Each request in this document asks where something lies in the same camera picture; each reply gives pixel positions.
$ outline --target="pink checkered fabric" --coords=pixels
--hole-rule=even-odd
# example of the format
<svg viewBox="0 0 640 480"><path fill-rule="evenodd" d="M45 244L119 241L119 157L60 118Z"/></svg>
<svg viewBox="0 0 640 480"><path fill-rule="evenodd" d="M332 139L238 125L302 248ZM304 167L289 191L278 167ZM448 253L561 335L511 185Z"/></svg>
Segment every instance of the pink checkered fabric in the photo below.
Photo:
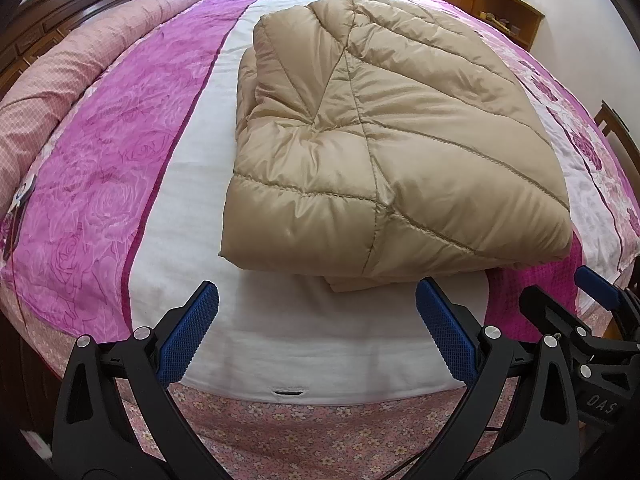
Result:
<svg viewBox="0 0 640 480"><path fill-rule="evenodd" d="M0 101L0 216L56 125L136 40L200 0L134 0L73 30Z"/></svg>

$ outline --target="bed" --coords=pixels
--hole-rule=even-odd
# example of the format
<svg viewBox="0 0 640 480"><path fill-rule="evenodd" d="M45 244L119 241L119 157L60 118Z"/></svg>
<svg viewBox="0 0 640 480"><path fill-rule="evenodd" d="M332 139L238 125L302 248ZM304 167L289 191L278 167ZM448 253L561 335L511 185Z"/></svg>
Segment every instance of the bed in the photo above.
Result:
<svg viewBox="0 0 640 480"><path fill-rule="evenodd" d="M170 391L235 478L382 478L427 446L462 395L415 311L415 284L336 294L321 278L242 271L218 257L240 58L261 15L312 1L166 4L176 12L158 11L157 25L129 35L34 150L21 177L36 174L36 188L0 269L2 312L58 375L77 336L126 338L202 280L216 283L220 313ZM640 254L638 204L609 143L575 97L494 28L440 0L408 1L471 26L521 81L560 160L575 226L561 262L459 274L440 286L481 322L536 340L516 305L537 283L602 334L609 316L578 294L573 272L585 263L626 285ZM87 25L95 34L108 18ZM18 100L20 80L61 49L46 50L20 78L2 72L0 114ZM6 238L9 217L2 229ZM122 395L145 450L159 455L126 384Z"/></svg>

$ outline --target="bed sheet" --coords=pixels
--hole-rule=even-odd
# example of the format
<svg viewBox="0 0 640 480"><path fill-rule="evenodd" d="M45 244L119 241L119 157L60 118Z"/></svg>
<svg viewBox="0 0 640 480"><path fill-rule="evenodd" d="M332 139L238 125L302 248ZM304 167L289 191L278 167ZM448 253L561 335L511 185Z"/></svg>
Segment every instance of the bed sheet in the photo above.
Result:
<svg viewBox="0 0 640 480"><path fill-rule="evenodd" d="M448 391L461 383L419 319L410 284L334 294L321 278L240 271L217 256L239 59L263 13L311 1L207 0L130 47L32 168L40 189L15 251L21 308L10 266L1 271L7 315L59 373L74 336L124 338L183 304L202 279L217 283L220 314L172 394L238 478L375 478L427 443L462 394ZM411 1L467 20L518 75L553 139L581 238L565 262L440 285L512 336L532 333L500 306L536 281L604 330L607 316L587 312L586 298L575 302L570 278L584 261L610 281L628 280L640 224L616 161L577 101L528 54L449 4ZM157 452L135 406L127 409Z"/></svg>

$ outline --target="silver screw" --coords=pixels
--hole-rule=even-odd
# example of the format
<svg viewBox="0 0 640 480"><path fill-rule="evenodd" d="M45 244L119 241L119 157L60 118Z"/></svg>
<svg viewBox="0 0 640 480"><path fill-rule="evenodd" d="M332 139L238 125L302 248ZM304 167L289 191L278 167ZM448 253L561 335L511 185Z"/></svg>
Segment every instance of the silver screw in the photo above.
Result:
<svg viewBox="0 0 640 480"><path fill-rule="evenodd" d="M587 365L580 366L580 375L585 379L588 379L589 377L591 377L591 368L589 368Z"/></svg>
<svg viewBox="0 0 640 480"><path fill-rule="evenodd" d="M151 329L148 326L139 326L133 333L133 337L142 341L149 337L149 334L151 334Z"/></svg>
<svg viewBox="0 0 640 480"><path fill-rule="evenodd" d="M545 335L545 338L542 341L544 341L545 345L547 345L549 348L555 348L556 346L558 346L558 339L556 339L552 335Z"/></svg>
<svg viewBox="0 0 640 480"><path fill-rule="evenodd" d="M484 335L489 339L498 339L502 335L502 332L500 332L500 329L497 326L489 325L484 329Z"/></svg>
<svg viewBox="0 0 640 480"><path fill-rule="evenodd" d="M91 336L88 336L88 335L81 335L81 336L76 340L76 344L77 344L80 348L84 348L84 347L85 347L85 346L87 346L90 342L91 342Z"/></svg>

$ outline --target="dark wooden bed frame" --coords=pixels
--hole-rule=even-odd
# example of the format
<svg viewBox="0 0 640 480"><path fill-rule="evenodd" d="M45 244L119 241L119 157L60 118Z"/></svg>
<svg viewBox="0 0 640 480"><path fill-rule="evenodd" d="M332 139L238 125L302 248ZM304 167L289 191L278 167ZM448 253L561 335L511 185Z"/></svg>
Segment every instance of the dark wooden bed frame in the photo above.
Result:
<svg viewBox="0 0 640 480"><path fill-rule="evenodd" d="M0 34L0 98L38 56L70 31L104 10L129 0L28 0ZM640 198L640 151L620 117L606 103L596 116ZM640 258L630 286L637 290ZM10 412L19 427L49 439L60 378L22 339L0 313L0 409Z"/></svg>

